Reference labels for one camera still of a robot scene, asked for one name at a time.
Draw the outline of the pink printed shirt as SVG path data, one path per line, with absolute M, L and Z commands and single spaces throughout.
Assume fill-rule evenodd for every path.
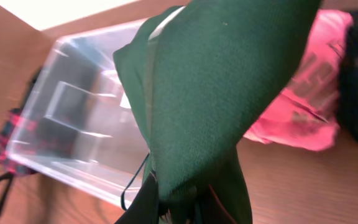
M 337 77 L 345 54 L 350 13 L 318 11 L 306 49 L 294 76 L 244 134 L 252 141 L 272 142 L 311 151 L 334 144 L 339 129 Z

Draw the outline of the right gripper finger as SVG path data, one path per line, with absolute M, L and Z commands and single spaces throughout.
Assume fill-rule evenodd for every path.
M 154 174 L 149 174 L 130 207 L 115 224 L 158 224 L 158 183 Z

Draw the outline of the dark green garment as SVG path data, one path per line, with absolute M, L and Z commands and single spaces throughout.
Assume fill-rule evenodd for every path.
M 237 143 L 297 70 L 318 0 L 195 0 L 113 55 L 149 148 L 158 223 L 252 223 Z

